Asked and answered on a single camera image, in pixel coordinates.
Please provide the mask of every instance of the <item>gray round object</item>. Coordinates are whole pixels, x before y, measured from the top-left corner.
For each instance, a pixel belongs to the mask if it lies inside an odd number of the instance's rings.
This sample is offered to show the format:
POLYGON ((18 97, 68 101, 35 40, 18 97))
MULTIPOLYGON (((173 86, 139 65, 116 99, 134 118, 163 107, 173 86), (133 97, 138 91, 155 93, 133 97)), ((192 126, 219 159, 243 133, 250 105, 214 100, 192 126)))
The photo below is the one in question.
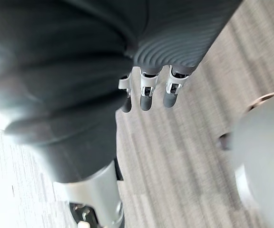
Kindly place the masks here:
POLYGON ((166 108, 171 108, 175 105, 177 99, 177 94, 168 94, 167 92, 165 92, 164 95, 164 106, 166 108))
POLYGON ((121 110, 124 113, 129 113, 131 109, 132 109, 132 100, 131 100, 131 97, 128 97, 126 101, 124 102, 123 106, 121 107, 121 110))
POLYGON ((150 110, 152 106, 152 96, 140 96, 140 107, 143 111, 150 110))

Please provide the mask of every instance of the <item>black component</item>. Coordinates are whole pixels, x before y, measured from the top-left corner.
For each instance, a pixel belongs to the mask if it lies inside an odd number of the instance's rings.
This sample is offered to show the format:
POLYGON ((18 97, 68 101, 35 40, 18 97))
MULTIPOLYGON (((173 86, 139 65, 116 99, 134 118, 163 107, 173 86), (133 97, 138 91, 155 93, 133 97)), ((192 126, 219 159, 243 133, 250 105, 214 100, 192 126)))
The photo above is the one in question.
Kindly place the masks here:
POLYGON ((115 158, 115 169, 116 169, 116 176, 118 181, 123 181, 123 176, 119 167, 118 158, 115 158))
POLYGON ((140 96, 140 107, 143 111, 150 110, 152 106, 152 96, 140 96))
POLYGON ((124 113, 129 113, 129 111, 131 111, 132 109, 132 100, 131 97, 127 97, 126 101, 124 102, 123 106, 121 107, 121 110, 124 113))
POLYGON ((145 87, 145 96, 150 96, 151 94, 151 87, 145 87))
POLYGON ((127 75, 123 76, 120 80, 127 79, 127 75))
POLYGON ((180 73, 175 73, 174 68, 172 68, 172 75, 176 78, 185 78, 185 77, 189 76, 189 75, 183 75, 183 74, 180 74, 180 73))
POLYGON ((172 93, 172 94, 175 94, 176 93, 176 91, 177 91, 177 89, 178 89, 178 84, 172 84, 171 85, 171 90, 170 90, 170 92, 172 93))
POLYGON ((171 108, 175 105, 175 102, 176 102, 176 99, 177 99, 177 94, 168 94, 166 91, 165 91, 165 95, 164 95, 164 106, 166 108, 171 108))
POLYGON ((69 209, 76 223, 88 222, 91 228, 98 228, 98 219, 95 210, 82 204, 69 203, 69 209))
POLYGON ((143 76, 144 76, 144 77, 148 77, 148 78, 153 78, 153 77, 156 77, 157 75, 148 75, 148 74, 144 74, 143 76))
POLYGON ((231 150, 231 133, 225 133, 218 138, 218 145, 223 151, 231 150))

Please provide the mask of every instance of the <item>metal part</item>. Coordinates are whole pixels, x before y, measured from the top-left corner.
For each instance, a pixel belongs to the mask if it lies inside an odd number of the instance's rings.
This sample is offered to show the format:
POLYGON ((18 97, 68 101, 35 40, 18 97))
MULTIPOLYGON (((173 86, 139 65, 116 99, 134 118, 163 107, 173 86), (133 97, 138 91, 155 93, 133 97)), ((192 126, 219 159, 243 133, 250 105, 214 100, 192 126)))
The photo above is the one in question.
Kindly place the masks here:
POLYGON ((177 73, 176 69, 170 67, 169 78, 166 82, 166 92, 168 94, 178 94, 181 87, 184 86, 189 78, 190 72, 186 74, 177 73))
POLYGON ((153 96, 159 72, 154 75, 148 75, 140 69, 140 88, 142 96, 153 96))
POLYGON ((86 222, 91 224, 95 218, 98 227, 121 226, 124 212, 118 192, 114 161, 86 180, 76 183, 54 183, 54 187, 59 190, 64 200, 77 206, 75 213, 81 221, 89 218, 86 222))
POLYGON ((158 81, 160 68, 140 69, 140 107, 148 111, 152 106, 152 96, 158 81))
POLYGON ((127 76, 124 76, 121 79, 119 79, 119 84, 118 84, 118 89, 126 90, 127 97, 131 97, 131 92, 132 92, 131 74, 132 73, 129 73, 127 76))
POLYGON ((128 113, 132 109, 132 101, 131 101, 131 92, 132 92, 132 81, 131 81, 131 73, 129 75, 122 77, 119 80, 118 89, 125 90, 127 92, 127 98, 121 110, 124 113, 128 113))

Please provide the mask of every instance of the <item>gray carpet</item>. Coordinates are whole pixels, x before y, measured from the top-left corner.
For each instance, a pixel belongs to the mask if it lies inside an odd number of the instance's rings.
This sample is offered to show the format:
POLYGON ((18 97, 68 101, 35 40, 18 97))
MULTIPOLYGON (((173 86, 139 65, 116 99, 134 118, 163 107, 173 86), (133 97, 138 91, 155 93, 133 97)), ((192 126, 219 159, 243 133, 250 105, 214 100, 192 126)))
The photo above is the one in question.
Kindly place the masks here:
MULTIPOLYGON (((253 100, 274 91, 274 0, 244 1, 172 109, 162 105, 167 74, 165 67, 152 108, 143 112, 134 68, 132 111, 116 115, 126 227, 267 227, 256 211, 243 209, 231 152, 215 143, 253 100)), ((1 199, 11 202, 9 223, 74 227, 66 205, 27 150, 5 141, 0 131, 1 199)))

